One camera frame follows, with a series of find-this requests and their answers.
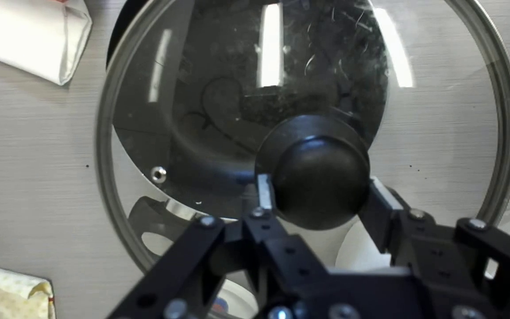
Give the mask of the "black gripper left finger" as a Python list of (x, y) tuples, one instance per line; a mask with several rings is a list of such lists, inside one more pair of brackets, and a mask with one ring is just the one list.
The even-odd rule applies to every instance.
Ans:
[(298, 236), (272, 213), (251, 211), (235, 223), (205, 214), (109, 312), (107, 319), (196, 319), (210, 312), (228, 273), (243, 271), (256, 319), (328, 317), (348, 296), (346, 275), (328, 273)]

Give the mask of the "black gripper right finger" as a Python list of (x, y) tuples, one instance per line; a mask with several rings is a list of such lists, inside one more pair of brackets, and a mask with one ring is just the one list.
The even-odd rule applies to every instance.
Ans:
[(359, 282), (369, 315), (399, 319), (510, 319), (510, 234), (477, 218), (438, 225), (371, 179), (359, 220), (389, 268)]

